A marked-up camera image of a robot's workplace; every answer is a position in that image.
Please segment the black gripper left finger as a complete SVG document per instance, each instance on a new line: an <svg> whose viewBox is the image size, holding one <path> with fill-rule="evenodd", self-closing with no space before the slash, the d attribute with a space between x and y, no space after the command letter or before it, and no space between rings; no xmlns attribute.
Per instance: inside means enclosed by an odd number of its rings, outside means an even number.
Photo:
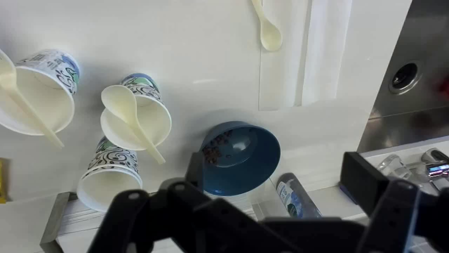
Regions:
<svg viewBox="0 0 449 253"><path fill-rule="evenodd" d="M184 179L166 180L159 191L126 190L111 203L88 253L152 253L171 239L184 253L300 253L267 225L223 198L203 193L205 158L191 156Z"/></svg>

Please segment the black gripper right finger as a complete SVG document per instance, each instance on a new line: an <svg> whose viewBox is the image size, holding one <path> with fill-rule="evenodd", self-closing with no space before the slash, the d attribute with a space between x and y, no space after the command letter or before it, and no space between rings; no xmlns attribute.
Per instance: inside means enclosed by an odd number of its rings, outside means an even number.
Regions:
<svg viewBox="0 0 449 253"><path fill-rule="evenodd" d="M449 253L449 194L424 193L403 179L389 179L361 153L345 152L340 187L369 217L358 253L406 253L414 236Z"/></svg>

